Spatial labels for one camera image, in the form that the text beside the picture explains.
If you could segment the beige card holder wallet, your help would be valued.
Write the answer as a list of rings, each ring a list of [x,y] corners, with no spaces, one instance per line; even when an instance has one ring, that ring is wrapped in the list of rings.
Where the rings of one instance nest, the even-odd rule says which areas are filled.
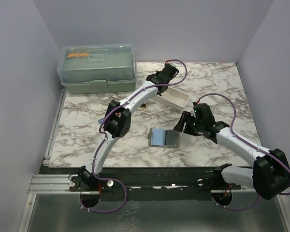
[[[149,147],[179,148],[179,132],[177,131],[176,146],[167,146],[165,144],[165,129],[150,128],[148,134]]]

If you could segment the green plastic storage box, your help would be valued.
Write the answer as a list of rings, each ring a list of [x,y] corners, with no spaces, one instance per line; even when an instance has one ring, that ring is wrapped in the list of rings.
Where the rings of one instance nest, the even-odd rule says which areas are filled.
[[[88,57],[67,58],[69,53]],[[71,94],[130,92],[137,74],[132,44],[78,45],[61,49],[57,72]]]

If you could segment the orange item inside box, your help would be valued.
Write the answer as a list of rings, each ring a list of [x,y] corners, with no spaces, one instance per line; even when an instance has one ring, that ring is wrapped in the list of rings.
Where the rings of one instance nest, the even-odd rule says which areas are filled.
[[[67,58],[83,58],[88,57],[89,53],[69,53]]]

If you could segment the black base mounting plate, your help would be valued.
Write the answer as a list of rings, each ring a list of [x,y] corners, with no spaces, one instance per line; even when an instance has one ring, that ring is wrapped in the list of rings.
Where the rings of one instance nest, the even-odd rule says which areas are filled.
[[[87,188],[79,178],[80,168],[42,166],[39,174],[67,174],[69,193],[79,195],[85,205],[98,201],[210,201],[230,204],[232,195],[247,186],[228,184],[219,178],[221,167],[103,168],[95,186]]]

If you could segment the white rectangular card tray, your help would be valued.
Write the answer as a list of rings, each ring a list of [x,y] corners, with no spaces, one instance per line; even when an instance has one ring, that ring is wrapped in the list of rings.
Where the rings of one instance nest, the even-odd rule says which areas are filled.
[[[168,87],[161,96],[156,95],[151,99],[170,108],[183,111],[190,99],[190,95],[183,91]]]

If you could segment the aluminium rail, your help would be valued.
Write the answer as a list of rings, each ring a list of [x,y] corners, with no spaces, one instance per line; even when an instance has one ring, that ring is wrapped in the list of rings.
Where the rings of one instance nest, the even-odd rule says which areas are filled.
[[[67,174],[34,174],[29,186],[29,194],[69,193]]]

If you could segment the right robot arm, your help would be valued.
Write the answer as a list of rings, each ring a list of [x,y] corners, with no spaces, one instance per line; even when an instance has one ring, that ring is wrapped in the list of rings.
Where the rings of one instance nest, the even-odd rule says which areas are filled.
[[[259,146],[236,133],[227,123],[216,121],[206,103],[194,103],[192,113],[183,111],[174,130],[192,136],[202,135],[250,165],[249,169],[229,164],[221,167],[220,173],[213,176],[217,189],[224,189],[229,184],[247,186],[270,200],[290,187],[290,166],[284,152]]]

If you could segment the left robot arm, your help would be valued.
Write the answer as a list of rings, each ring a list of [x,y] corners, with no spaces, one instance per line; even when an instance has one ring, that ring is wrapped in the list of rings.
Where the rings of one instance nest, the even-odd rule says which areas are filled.
[[[97,187],[97,175],[116,142],[130,130],[132,114],[150,98],[161,95],[170,86],[179,70],[168,60],[161,71],[150,74],[145,82],[132,94],[120,101],[111,101],[105,117],[100,124],[102,134],[100,143],[94,150],[93,157],[79,169],[78,178],[81,186],[87,191]]]

